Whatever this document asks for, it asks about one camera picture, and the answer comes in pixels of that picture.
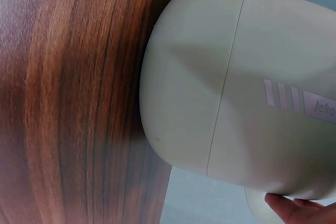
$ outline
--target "case lid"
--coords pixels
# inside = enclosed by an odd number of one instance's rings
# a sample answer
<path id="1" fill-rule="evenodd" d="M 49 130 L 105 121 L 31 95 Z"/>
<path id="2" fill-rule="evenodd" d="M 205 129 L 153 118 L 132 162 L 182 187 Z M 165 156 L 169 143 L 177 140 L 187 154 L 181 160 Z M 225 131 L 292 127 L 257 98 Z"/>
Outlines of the case lid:
<path id="1" fill-rule="evenodd" d="M 206 175 L 243 0 L 172 0 L 151 35 L 141 72 L 146 136 L 168 163 Z"/>

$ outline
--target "hand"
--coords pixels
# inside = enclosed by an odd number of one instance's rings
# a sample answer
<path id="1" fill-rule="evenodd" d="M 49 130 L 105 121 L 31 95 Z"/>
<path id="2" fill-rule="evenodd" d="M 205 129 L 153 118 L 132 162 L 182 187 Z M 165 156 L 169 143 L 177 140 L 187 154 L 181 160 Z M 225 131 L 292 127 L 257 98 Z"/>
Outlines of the hand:
<path id="1" fill-rule="evenodd" d="M 309 200 L 290 200 L 275 194 L 266 194 L 265 201 L 285 224 L 336 223 L 336 203 L 325 207 Z"/>

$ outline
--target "wooden table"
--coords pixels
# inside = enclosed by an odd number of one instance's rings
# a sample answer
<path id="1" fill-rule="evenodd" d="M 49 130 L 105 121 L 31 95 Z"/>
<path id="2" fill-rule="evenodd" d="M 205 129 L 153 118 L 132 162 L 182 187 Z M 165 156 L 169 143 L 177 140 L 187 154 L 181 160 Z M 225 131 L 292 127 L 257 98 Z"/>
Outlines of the wooden table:
<path id="1" fill-rule="evenodd" d="M 0 0 L 0 224 L 159 223 L 138 84 L 169 0 Z"/>

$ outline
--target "white line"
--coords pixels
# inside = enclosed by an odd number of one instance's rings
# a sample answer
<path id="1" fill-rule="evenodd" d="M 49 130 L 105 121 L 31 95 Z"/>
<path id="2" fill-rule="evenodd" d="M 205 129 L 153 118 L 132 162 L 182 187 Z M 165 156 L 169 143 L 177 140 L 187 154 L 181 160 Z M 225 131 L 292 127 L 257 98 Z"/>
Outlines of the white line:
<path id="1" fill-rule="evenodd" d="M 280 105 L 283 109 L 287 109 L 287 97 L 286 97 L 286 88 L 282 83 L 278 83 L 279 96 L 280 96 Z"/>
<path id="2" fill-rule="evenodd" d="M 293 109 L 295 112 L 300 112 L 299 91 L 294 87 L 290 87 L 290 90 L 292 92 Z"/>
<path id="3" fill-rule="evenodd" d="M 267 98 L 267 103 L 271 106 L 274 106 L 274 94 L 273 94 L 273 86 L 272 86 L 272 81 L 271 80 L 264 80 L 265 83 L 265 90 L 266 90 L 266 98 Z"/>

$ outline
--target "printed logo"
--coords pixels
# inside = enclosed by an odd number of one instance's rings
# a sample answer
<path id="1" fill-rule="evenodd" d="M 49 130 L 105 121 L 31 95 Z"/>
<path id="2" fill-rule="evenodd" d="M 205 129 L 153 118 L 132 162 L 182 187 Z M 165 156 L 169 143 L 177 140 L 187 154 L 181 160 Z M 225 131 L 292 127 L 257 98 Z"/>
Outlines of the printed logo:
<path id="1" fill-rule="evenodd" d="M 272 81 L 265 79 L 264 83 L 267 103 L 268 105 L 275 106 Z M 283 109 L 288 109 L 285 85 L 278 83 L 277 86 L 280 96 L 280 106 Z M 300 112 L 299 91 L 295 87 L 290 87 L 290 91 L 293 111 Z M 336 101 L 303 91 L 303 103 L 305 107 L 305 114 L 307 116 L 336 124 Z"/>
<path id="2" fill-rule="evenodd" d="M 317 94 L 303 92 L 306 115 L 336 124 L 336 102 Z"/>

